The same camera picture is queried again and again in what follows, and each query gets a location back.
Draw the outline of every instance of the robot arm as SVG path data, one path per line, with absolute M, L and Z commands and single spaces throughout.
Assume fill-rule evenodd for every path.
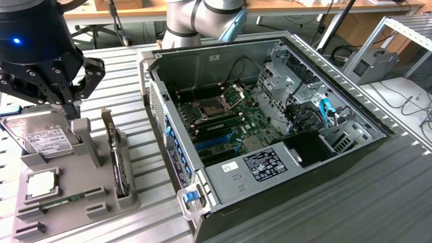
M 200 45 L 200 36 L 230 42 L 245 24 L 244 0 L 166 0 L 162 49 Z
M 0 0 L 0 92 L 60 106 L 68 119 L 80 117 L 80 100 L 104 77 L 102 60 L 82 56 L 62 18 L 84 2 Z M 85 75 L 73 84 L 81 67 Z

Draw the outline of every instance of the hard drive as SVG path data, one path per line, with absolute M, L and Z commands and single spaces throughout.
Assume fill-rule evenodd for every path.
M 49 105 L 34 106 L 0 117 L 0 126 L 26 154 L 38 153 L 44 158 L 72 153 L 72 146 L 80 143 L 72 134 L 64 110 Z

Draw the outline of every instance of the motherboard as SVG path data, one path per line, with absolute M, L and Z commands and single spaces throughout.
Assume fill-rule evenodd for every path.
M 281 135 L 258 108 L 253 91 L 237 84 L 221 89 L 221 95 L 177 106 L 205 166 L 266 147 Z

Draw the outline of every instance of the green circuit board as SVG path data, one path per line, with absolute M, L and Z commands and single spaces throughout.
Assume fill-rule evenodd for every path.
M 220 96 L 182 103 L 177 107 L 189 137 L 205 166 L 210 166 L 266 147 L 272 140 L 281 135 L 266 121 L 260 108 L 254 106 L 250 94 L 244 90 L 242 95 L 244 99 L 236 104 L 241 99 L 238 92 L 234 89 L 229 89 L 224 93 L 225 102 L 230 106 L 236 104 L 229 111 L 221 105 Z M 205 121 L 209 125 L 198 128 L 198 126 L 193 125 L 202 122 L 202 114 L 208 119 L 214 119 L 216 121 L 210 123 Z M 221 139 L 224 142 L 200 147 L 218 141 L 217 139 Z

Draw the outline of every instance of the blue pcie slot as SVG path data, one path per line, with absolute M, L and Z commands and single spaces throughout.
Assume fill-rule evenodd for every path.
M 204 143 L 197 144 L 194 146 L 194 149 L 198 150 L 198 149 L 204 149 L 204 148 L 208 148 L 210 146 L 214 146 L 214 145 L 218 145 L 218 144 L 222 144 L 222 143 L 228 143 L 233 133 L 234 132 L 232 132 L 232 134 L 228 134 L 228 135 L 225 135 L 222 137 L 218 137 L 218 138 L 216 138 L 213 140 L 209 140 L 209 141 L 206 141 Z

